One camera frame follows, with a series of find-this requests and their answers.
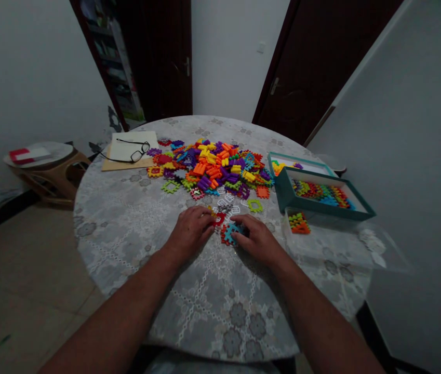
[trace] open notebook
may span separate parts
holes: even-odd
[[[128,142],[148,142],[150,148],[159,148],[156,132],[154,131],[131,131],[131,132],[114,132],[111,145],[108,146],[106,156],[112,159],[130,161],[130,156],[135,151],[140,151],[141,144],[130,144],[118,141],[122,139]],[[102,164],[102,171],[136,169],[153,166],[153,158],[144,154],[142,158],[135,164],[119,163],[105,159]]]

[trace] teal box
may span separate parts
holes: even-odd
[[[334,171],[332,171],[329,166],[327,166],[326,164],[323,163],[319,163],[316,161],[311,161],[311,160],[307,160],[304,158],[298,158],[298,157],[294,157],[294,156],[288,156],[282,153],[276,153],[276,152],[269,152],[268,155],[268,159],[269,159],[269,171],[271,172],[272,176],[274,176],[275,180],[277,180],[278,177],[276,177],[276,174],[274,173],[274,168],[272,166],[272,161],[277,161],[279,164],[280,163],[285,163],[286,166],[285,167],[292,167],[292,165],[294,163],[300,164],[303,167],[303,170],[305,171],[312,171],[312,172],[317,172],[317,173],[321,173],[324,175],[329,175],[332,177],[336,177],[337,175],[335,174]]]
[[[352,204],[354,204],[356,210],[335,207],[312,199],[297,196],[293,189],[293,183],[291,181],[292,179],[336,186],[340,188],[345,195],[347,195]],[[286,207],[291,207],[302,210],[310,210],[313,212],[353,221],[365,221],[376,216],[375,211],[364,200],[359,191],[352,185],[350,181],[346,179],[285,167],[282,169],[277,178],[275,188],[279,210],[282,214],[284,214],[284,209]]]

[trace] black eyeglasses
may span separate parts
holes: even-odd
[[[122,141],[122,142],[124,142],[124,143],[130,143],[130,144],[142,144],[142,147],[141,147],[141,150],[140,150],[140,151],[137,150],[137,151],[135,151],[134,153],[131,154],[131,156],[130,156],[131,161],[115,160],[115,159],[112,159],[112,158],[109,158],[109,157],[104,156],[104,155],[102,154],[102,152],[99,152],[99,154],[100,154],[101,156],[103,156],[104,158],[107,158],[107,159],[110,160],[110,161],[123,162],[123,163],[126,163],[126,164],[135,164],[137,161],[139,161],[139,160],[144,156],[144,154],[145,154],[147,151],[149,151],[149,148],[151,147],[151,146],[149,145],[148,142],[144,142],[144,143],[141,143],[141,142],[129,142],[129,141],[122,140],[122,139],[118,139],[118,138],[117,138],[116,140],[118,140],[118,141]],[[134,159],[133,156],[134,156],[136,153],[138,154],[138,157]]]

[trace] white wall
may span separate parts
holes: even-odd
[[[417,269],[369,290],[391,354],[441,373],[441,2],[412,2],[309,148],[346,162]]]
[[[193,113],[251,123],[289,0],[192,0]],[[257,52],[265,42],[265,52]]]
[[[108,129],[108,92],[68,0],[0,1],[0,189],[20,186],[2,163],[36,141],[90,155]]]

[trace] door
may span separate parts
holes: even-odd
[[[193,113],[190,0],[117,0],[148,121]]]
[[[401,3],[301,1],[253,122],[304,144]]]

